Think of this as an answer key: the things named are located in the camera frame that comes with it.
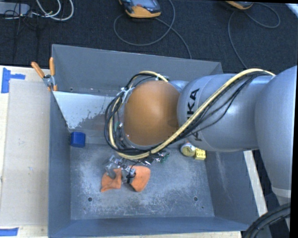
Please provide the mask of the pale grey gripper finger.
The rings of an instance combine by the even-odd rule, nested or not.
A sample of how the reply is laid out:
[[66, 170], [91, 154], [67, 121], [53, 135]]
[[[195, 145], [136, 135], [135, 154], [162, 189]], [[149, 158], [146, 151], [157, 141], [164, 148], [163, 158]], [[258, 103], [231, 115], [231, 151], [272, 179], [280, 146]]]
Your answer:
[[130, 182], [131, 180], [131, 167], [126, 165], [121, 168], [121, 181], [122, 182]]
[[113, 163], [109, 163], [105, 166], [106, 173], [111, 179], [115, 179], [117, 175], [115, 169], [117, 169], [117, 165]]

